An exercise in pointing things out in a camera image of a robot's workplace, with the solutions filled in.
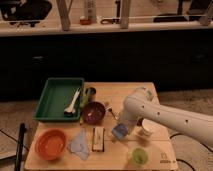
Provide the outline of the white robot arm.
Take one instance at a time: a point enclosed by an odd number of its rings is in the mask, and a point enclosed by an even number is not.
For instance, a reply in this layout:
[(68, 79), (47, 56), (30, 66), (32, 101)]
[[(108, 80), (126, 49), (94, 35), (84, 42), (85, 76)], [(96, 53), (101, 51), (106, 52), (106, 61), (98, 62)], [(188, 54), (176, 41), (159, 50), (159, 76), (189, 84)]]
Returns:
[(148, 119), (213, 147), (213, 116), (164, 106), (139, 87), (125, 97), (119, 122), (134, 128), (139, 118)]

